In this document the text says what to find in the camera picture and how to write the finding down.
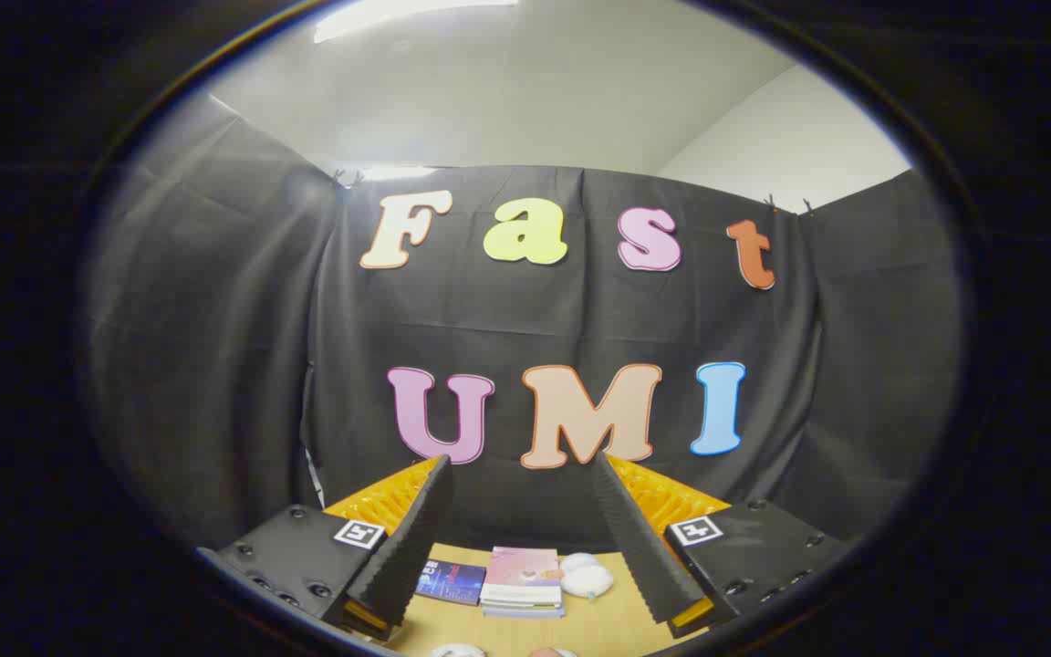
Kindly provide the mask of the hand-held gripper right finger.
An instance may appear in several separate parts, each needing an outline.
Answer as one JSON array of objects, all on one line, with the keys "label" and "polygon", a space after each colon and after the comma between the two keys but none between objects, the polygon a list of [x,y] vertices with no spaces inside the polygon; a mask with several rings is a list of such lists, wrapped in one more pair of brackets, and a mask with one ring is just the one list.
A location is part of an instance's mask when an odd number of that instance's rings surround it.
[{"label": "hand-held gripper right finger", "polygon": [[651,617],[675,639],[731,622],[830,569],[847,542],[764,499],[726,504],[600,453],[593,489]]}]

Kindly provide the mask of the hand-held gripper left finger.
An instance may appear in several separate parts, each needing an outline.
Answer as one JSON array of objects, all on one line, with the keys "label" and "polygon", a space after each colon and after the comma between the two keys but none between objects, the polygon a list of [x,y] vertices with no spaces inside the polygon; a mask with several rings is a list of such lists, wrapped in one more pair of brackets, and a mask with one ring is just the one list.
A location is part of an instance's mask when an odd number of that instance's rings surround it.
[{"label": "hand-held gripper left finger", "polygon": [[453,467],[425,459],[321,510],[288,505],[197,557],[314,636],[387,641],[401,627],[453,498]]}]

